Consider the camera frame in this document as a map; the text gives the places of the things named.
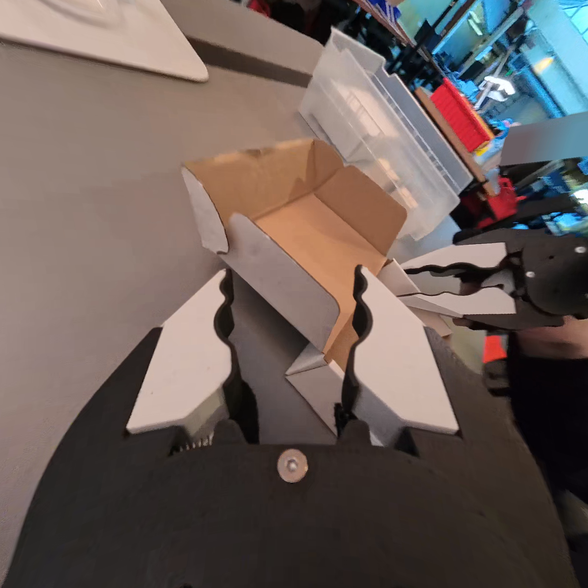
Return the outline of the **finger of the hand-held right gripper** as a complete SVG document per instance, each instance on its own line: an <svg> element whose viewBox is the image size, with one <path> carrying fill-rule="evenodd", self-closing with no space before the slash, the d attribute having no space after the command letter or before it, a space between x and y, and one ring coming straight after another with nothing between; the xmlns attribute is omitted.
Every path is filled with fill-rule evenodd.
<svg viewBox="0 0 588 588"><path fill-rule="evenodd" d="M507 256L503 242L450 245L401 264L407 275L429 272L436 276L456 276L475 270L494 270Z"/></svg>
<svg viewBox="0 0 588 588"><path fill-rule="evenodd" d="M434 312L450 318L478 315L514 315L516 301L512 297L515 281L511 270L490 275L478 289L468 295L442 292L437 295L415 293L401 296L401 301L412 309Z"/></svg>

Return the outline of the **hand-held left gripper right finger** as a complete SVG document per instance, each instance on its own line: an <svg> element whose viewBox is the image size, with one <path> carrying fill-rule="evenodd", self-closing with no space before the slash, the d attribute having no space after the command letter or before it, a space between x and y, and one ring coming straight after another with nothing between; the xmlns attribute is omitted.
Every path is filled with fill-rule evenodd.
<svg viewBox="0 0 588 588"><path fill-rule="evenodd" d="M363 265L354 270L353 299L355 337L334 406L338 437L353 420L365 422L381 446L397 445L407 429L456 435L458 419L422 321Z"/></svg>

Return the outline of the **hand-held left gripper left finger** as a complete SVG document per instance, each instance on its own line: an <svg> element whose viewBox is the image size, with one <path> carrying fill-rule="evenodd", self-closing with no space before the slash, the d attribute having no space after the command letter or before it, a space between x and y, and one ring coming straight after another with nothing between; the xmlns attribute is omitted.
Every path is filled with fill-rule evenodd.
<svg viewBox="0 0 588 588"><path fill-rule="evenodd" d="M233 300L232 271L222 269L165 320L128 433L178 427L189 439L211 439L218 422L236 416L243 382L229 340Z"/></svg>

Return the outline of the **clear plastic bin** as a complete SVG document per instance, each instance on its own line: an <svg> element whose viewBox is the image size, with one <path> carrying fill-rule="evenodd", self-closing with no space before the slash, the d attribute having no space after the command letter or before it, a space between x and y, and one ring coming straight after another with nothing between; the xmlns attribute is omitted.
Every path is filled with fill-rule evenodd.
<svg viewBox="0 0 588 588"><path fill-rule="evenodd" d="M385 58L332 28L299 112L321 140L407 210L421 240L459 204L473 174Z"/></svg>

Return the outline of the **person's right forearm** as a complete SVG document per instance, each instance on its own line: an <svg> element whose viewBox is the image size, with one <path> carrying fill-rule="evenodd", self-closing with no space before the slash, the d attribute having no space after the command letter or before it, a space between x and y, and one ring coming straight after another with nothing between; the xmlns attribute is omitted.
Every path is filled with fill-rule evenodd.
<svg viewBox="0 0 588 588"><path fill-rule="evenodd" d="M555 494L587 503L587 359L507 357L514 420Z"/></svg>

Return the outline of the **person's right hand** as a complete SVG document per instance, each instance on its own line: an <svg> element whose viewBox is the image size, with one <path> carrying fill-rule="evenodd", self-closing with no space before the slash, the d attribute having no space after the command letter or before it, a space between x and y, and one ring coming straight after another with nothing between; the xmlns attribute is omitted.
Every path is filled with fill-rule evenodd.
<svg viewBox="0 0 588 588"><path fill-rule="evenodd" d="M543 359L587 358L587 319L565 317L560 327L536 327L516 334L525 356Z"/></svg>

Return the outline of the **grey board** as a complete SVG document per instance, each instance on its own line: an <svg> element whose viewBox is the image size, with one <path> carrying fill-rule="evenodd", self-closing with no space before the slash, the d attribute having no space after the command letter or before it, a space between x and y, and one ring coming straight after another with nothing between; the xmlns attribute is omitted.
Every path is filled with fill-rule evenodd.
<svg viewBox="0 0 588 588"><path fill-rule="evenodd" d="M512 126L504 140L500 166L587 157L587 112Z"/></svg>

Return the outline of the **row of red storage bins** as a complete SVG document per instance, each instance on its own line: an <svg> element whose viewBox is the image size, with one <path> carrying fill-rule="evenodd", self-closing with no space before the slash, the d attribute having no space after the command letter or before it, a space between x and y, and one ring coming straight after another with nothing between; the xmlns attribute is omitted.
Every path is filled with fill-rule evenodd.
<svg viewBox="0 0 588 588"><path fill-rule="evenodd" d="M448 78L443 79L430 99L468 152L494 140L493 131Z"/></svg>

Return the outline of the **white stand base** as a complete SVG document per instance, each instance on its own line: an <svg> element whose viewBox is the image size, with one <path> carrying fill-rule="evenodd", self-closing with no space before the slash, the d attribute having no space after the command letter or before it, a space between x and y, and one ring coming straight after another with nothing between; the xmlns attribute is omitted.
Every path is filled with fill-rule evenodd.
<svg viewBox="0 0 588 588"><path fill-rule="evenodd" d="M161 1L1 1L1 39L192 82L209 79Z"/></svg>

